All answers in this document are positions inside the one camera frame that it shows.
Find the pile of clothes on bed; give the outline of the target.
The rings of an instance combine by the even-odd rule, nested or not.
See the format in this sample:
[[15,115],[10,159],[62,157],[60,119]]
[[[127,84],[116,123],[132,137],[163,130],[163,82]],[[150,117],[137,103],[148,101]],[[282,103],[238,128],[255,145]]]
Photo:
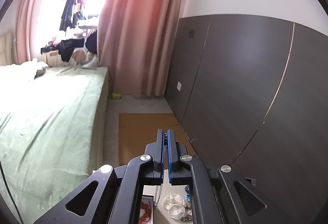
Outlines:
[[97,31],[91,30],[86,37],[61,40],[53,38],[41,48],[41,54],[49,67],[82,66],[98,67]]

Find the flattened brown cardboard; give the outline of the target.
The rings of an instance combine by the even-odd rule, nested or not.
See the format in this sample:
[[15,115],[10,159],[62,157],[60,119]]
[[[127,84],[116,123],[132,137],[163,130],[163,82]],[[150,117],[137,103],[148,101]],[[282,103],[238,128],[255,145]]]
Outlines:
[[118,124],[120,165],[126,165],[132,158],[143,154],[146,145],[156,141],[159,129],[163,131],[173,129],[176,141],[185,144],[190,155],[196,154],[173,113],[120,113]]

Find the white organza pouch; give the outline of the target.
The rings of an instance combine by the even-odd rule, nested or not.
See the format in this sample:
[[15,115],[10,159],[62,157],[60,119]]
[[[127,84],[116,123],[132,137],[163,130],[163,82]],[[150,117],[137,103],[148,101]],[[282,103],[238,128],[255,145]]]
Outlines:
[[162,206],[169,213],[169,216],[172,219],[179,220],[186,216],[186,203],[178,194],[168,194],[163,199]]

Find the pink curtain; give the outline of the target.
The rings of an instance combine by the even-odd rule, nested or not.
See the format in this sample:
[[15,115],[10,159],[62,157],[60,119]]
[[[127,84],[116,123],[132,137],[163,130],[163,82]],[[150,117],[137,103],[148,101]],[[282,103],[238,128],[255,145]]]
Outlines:
[[182,0],[105,0],[98,24],[98,61],[115,93],[165,92]]

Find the black jewelry box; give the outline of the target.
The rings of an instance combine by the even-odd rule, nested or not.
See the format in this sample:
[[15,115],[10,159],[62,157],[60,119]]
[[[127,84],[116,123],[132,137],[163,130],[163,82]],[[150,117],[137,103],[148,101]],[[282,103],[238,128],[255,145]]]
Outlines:
[[143,195],[138,224],[153,224],[154,207],[154,197]]

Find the green blanket bed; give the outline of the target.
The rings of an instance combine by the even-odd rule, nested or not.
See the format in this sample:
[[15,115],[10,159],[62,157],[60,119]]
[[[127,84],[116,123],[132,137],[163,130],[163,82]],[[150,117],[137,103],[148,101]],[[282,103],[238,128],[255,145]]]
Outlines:
[[33,223],[102,165],[105,67],[49,68],[1,84],[1,196]]

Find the white wall socket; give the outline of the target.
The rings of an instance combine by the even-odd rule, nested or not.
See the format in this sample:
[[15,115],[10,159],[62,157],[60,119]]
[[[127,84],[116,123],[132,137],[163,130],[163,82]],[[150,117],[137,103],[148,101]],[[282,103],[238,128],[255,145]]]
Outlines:
[[177,90],[180,92],[181,91],[181,86],[182,86],[182,84],[178,81],[177,82]]

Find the yellow green toy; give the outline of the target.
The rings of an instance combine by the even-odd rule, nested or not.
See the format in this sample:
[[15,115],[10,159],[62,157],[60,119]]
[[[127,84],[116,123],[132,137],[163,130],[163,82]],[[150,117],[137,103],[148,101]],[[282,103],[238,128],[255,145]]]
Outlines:
[[122,95],[120,93],[112,93],[111,98],[113,100],[121,99]]

